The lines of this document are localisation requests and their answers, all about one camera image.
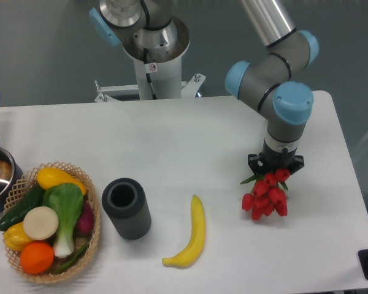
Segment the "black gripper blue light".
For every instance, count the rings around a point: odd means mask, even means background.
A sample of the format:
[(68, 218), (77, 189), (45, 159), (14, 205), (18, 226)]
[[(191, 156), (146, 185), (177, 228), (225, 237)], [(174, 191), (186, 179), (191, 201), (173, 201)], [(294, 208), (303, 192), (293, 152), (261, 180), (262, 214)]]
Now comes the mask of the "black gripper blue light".
[(304, 157), (296, 155), (296, 150), (288, 152), (285, 148), (277, 152), (268, 146), (263, 146), (259, 154), (248, 155), (248, 166), (254, 175), (264, 175), (269, 170), (285, 168), (290, 175), (295, 174), (304, 167)]

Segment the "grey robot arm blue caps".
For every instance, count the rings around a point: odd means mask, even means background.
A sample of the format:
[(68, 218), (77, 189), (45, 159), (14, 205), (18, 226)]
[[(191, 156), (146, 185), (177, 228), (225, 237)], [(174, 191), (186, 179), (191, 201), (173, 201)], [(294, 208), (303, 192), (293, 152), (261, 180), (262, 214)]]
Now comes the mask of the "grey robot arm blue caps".
[[(248, 156), (248, 165), (256, 176), (280, 168), (295, 173), (304, 166), (296, 151), (313, 94), (292, 76), (317, 57), (318, 41), (296, 29), (279, 1), (243, 1), (242, 7), (267, 49), (258, 64), (235, 63), (224, 82), (230, 95), (267, 120), (263, 148)], [(100, 1), (89, 18), (105, 42), (121, 45), (133, 60), (142, 100), (183, 97), (181, 58), (190, 37), (170, 1)]]

